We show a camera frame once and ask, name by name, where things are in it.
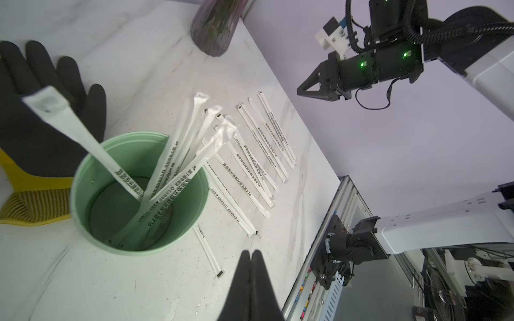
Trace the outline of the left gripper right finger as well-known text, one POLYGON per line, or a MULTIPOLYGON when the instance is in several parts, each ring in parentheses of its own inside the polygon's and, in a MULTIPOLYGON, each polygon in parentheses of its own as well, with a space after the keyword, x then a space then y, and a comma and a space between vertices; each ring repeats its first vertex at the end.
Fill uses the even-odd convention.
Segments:
POLYGON ((284 321, 261 251, 256 250, 250 263, 250 319, 284 321))

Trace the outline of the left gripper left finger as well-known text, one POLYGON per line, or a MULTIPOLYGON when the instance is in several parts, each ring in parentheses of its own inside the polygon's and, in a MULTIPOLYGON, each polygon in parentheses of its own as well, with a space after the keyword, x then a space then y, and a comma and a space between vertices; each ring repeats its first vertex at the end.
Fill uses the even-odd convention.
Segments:
POLYGON ((250 320, 250 252, 244 250, 238 261, 219 321, 250 320))

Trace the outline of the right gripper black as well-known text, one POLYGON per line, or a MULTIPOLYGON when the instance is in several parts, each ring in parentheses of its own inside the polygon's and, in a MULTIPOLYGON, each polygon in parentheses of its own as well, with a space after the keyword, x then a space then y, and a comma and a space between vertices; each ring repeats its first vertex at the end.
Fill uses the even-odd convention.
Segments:
POLYGON ((328 55, 331 67, 335 71, 331 75, 329 63, 320 63, 313 73, 297 88, 297 95, 333 102, 352 98, 352 92, 358 89, 369 89, 379 82, 376 53, 364 52, 351 58, 341 60, 337 52, 328 55))

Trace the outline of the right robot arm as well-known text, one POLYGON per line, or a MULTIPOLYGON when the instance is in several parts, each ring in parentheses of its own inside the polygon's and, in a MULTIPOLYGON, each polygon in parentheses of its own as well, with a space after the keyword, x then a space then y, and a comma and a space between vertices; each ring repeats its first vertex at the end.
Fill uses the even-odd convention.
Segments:
POLYGON ((378 215, 391 254, 513 242, 513 24, 469 7, 387 48, 316 72, 322 91, 302 118, 338 173, 351 175, 378 215))

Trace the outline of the bundle of wrapped straws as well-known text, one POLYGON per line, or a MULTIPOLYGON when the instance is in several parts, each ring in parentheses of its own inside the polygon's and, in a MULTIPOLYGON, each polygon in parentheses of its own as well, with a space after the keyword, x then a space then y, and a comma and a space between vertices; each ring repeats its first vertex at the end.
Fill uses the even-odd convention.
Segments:
POLYGON ((114 254, 153 253, 187 233, 206 204, 204 165, 236 132, 224 120, 206 140, 199 116, 189 114, 187 137, 130 132, 98 143, 55 88, 24 103, 86 150, 73 178, 70 214, 88 241, 114 254))

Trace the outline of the green storage cup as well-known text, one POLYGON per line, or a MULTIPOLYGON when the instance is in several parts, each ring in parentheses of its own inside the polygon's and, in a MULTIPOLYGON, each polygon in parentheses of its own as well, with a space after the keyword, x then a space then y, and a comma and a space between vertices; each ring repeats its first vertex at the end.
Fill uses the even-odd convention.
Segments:
MULTIPOLYGON (((168 137, 158 132, 130 132, 104 141, 104 150, 147 187, 168 137)), ((83 158, 70 192, 70 212, 77 230, 95 247, 111 254, 142 256, 171 247, 198 222, 207 203, 209 183, 199 171, 171 204, 169 219, 142 250, 119 250, 107 242, 139 209, 139 202, 93 156, 83 158)))

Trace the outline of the purple glass vase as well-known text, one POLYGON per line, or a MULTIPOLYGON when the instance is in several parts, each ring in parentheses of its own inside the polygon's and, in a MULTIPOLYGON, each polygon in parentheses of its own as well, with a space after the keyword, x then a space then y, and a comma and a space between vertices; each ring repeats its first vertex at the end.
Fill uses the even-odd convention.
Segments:
POLYGON ((228 50, 247 0, 207 0, 195 14, 190 27, 197 47, 211 57, 228 50))

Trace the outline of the black yellow work glove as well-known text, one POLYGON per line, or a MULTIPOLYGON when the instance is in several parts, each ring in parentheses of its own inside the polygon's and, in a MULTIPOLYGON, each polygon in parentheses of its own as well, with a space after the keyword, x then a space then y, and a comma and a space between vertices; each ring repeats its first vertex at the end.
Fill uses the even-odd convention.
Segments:
POLYGON ((101 143, 107 121, 104 88, 86 90, 76 61, 53 63, 46 48, 31 40, 24 51, 1 42, 1 166, 13 192, 1 206, 1 223, 42 226, 68 219, 72 178, 87 152, 35 115, 23 98, 53 86, 101 143))

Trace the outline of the aluminium front rail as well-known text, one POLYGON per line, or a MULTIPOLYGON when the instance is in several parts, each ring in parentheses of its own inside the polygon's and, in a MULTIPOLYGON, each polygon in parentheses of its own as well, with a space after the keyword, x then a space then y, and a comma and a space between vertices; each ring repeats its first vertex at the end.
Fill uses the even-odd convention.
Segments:
POLYGON ((349 265, 332 262, 328 238, 338 232, 351 233, 360 220, 371 216, 357 187, 345 176, 282 308, 285 320, 334 319, 344 281, 338 272, 349 265))

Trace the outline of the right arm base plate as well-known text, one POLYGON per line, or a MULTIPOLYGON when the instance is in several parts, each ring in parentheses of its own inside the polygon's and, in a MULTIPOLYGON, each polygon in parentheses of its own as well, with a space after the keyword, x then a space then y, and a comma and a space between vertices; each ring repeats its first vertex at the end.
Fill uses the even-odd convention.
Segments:
POLYGON ((348 257, 353 252, 355 241, 353 234, 346 229, 341 219, 333 214, 311 262, 311 269, 317 282, 325 290, 329 290, 335 281, 336 273, 344 278, 343 286, 347 286, 354 277, 351 260, 348 257))

